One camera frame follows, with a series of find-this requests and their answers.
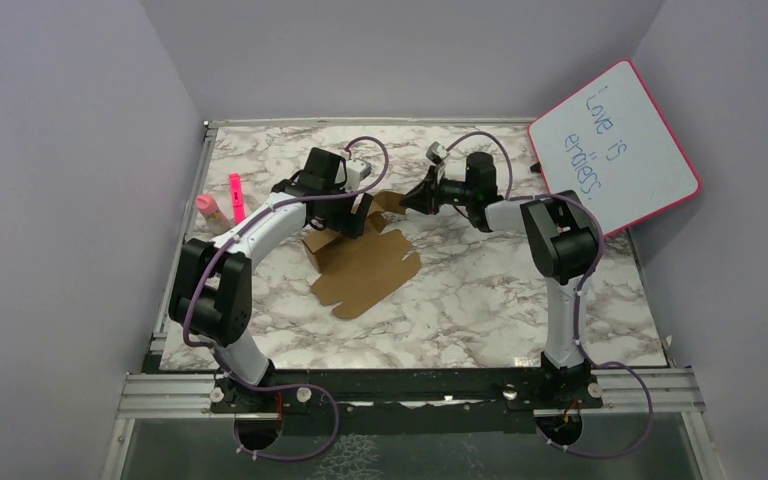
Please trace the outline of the pink highlighter marker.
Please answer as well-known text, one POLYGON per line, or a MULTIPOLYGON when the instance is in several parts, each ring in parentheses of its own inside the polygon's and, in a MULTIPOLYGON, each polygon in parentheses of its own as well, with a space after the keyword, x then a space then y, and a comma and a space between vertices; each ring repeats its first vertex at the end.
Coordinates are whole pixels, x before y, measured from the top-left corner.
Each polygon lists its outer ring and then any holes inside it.
POLYGON ((237 172, 229 174, 229 190, 235 224, 240 224, 246 218, 246 207, 242 180, 237 172))

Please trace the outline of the brown cardboard box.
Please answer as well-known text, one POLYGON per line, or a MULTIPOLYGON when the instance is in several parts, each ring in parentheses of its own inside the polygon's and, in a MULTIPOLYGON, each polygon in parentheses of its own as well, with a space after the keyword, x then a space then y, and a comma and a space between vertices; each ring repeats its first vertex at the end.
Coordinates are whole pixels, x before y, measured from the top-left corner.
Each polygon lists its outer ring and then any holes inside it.
POLYGON ((387 213, 406 213, 402 199, 394 191, 376 193, 356 239, 333 230, 312 231, 303 238, 307 258, 319 273, 311 291, 336 318, 359 317, 419 272, 421 259, 413 244, 402 231, 385 229, 387 213))

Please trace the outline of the small pink capped bottle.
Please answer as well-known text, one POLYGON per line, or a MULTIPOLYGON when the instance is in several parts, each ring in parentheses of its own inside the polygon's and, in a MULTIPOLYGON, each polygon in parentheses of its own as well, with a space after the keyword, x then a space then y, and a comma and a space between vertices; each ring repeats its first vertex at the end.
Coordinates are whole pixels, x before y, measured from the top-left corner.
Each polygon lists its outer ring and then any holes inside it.
POLYGON ((195 198, 195 207, 213 235, 221 235, 231 229, 231 222, 220 209, 211 194, 200 194, 195 198))

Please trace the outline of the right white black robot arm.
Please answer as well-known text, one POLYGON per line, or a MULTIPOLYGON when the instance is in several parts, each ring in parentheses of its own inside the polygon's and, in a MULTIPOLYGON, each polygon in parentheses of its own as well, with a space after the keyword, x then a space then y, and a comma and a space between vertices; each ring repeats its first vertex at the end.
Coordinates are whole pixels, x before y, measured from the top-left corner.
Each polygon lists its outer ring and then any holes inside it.
POLYGON ((525 235, 533 263, 545 279, 548 299, 548 333, 537 393, 545 404, 560 407, 590 381, 592 363, 582 351, 581 327, 588 279, 604 251, 601 229, 573 190, 504 199, 498 193, 490 154, 470 154, 462 181, 446 178, 448 155, 438 143, 428 149, 431 166, 400 204, 426 215, 437 214, 444 205, 462 207, 481 232, 525 235))

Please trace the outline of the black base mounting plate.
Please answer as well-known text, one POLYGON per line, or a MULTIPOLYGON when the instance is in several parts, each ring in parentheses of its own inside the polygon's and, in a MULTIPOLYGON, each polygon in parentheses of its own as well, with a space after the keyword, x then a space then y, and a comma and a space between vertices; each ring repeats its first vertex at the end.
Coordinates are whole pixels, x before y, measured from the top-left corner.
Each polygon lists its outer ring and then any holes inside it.
POLYGON ((288 436, 533 434, 541 416, 598 409, 594 376, 554 381, 536 367, 279 369, 271 391, 216 377, 209 410, 249 430, 288 436))

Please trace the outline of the aluminium extrusion frame rail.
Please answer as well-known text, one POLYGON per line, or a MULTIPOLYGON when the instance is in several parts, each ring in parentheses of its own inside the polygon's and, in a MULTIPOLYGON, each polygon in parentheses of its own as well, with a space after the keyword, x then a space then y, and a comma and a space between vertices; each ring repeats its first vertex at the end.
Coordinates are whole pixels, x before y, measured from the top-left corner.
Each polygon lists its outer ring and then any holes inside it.
MULTIPOLYGON (((706 404, 690 369, 639 369, 655 413, 702 413, 706 404)), ((647 402, 640 385, 628 373, 598 371, 602 388, 600 408, 588 408, 584 415, 645 413, 647 402)), ((230 413, 210 410, 210 374, 130 375, 116 409, 118 419, 208 419, 230 418, 230 413)))

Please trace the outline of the pink framed whiteboard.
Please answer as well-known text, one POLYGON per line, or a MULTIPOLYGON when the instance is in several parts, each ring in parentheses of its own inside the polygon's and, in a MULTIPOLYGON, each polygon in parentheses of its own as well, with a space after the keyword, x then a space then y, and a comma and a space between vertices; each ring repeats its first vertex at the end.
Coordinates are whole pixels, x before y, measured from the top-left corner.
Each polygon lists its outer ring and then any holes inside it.
POLYGON ((528 137, 548 190, 574 191, 605 235, 701 189, 696 169, 629 59, 539 116, 528 137))

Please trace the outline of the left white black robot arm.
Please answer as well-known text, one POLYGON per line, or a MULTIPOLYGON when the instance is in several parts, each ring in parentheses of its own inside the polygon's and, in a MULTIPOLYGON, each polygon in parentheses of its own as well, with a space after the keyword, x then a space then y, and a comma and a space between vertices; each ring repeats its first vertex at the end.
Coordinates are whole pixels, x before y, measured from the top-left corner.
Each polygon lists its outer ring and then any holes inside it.
POLYGON ((309 225, 360 235, 372 197, 360 184, 370 164, 350 153, 310 150, 301 169, 276 183, 263 204, 209 241, 191 239, 179 254, 168 316, 190 347, 203 347, 238 380, 236 396, 258 411, 273 401, 269 358, 248 330, 257 266, 285 239, 309 225))

